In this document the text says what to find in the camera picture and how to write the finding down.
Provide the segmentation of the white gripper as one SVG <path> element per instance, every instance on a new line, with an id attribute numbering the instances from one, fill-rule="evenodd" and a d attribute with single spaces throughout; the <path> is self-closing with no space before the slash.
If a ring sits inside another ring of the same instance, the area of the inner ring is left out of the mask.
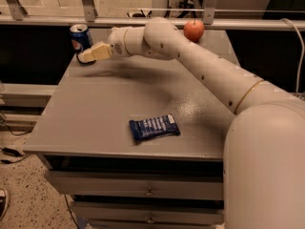
<path id="1" fill-rule="evenodd" d="M 77 55 L 78 60 L 83 63 L 91 63 L 95 60 L 104 60 L 114 57 L 129 57 L 125 37 L 130 27 L 113 27 L 108 37 L 108 44 L 99 42 L 91 47 L 91 51 L 83 51 Z"/>

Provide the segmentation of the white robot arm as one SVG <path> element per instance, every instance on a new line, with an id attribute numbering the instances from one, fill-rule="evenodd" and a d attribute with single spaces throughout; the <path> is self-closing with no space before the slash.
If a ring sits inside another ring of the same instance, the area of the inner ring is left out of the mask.
<path id="1" fill-rule="evenodd" d="M 305 102 L 187 39 L 169 20 L 112 30 L 80 54 L 163 54 L 234 115 L 223 155 L 226 229 L 305 229 Z"/>

